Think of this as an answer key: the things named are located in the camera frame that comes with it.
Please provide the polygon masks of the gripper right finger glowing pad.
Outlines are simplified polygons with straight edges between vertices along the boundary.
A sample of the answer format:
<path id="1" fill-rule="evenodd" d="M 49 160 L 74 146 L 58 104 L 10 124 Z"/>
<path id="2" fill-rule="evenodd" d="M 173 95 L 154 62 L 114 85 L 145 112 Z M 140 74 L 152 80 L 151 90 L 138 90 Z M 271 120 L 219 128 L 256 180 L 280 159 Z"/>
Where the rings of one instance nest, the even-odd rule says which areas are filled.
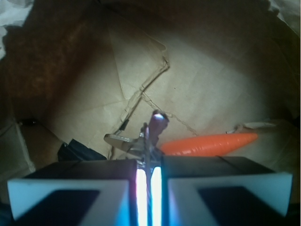
<path id="1" fill-rule="evenodd" d="M 164 226 L 289 226 L 292 180 L 245 157 L 165 156 Z"/>

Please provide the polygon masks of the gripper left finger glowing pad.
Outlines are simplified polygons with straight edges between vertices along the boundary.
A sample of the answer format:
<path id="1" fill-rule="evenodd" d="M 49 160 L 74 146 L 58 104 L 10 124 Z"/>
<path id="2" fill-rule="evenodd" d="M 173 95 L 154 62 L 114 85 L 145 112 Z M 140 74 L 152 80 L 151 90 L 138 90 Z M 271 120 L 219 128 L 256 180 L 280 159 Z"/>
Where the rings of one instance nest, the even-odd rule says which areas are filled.
<path id="1" fill-rule="evenodd" d="M 16 226 L 137 225 L 136 162 L 56 162 L 8 181 Z"/>

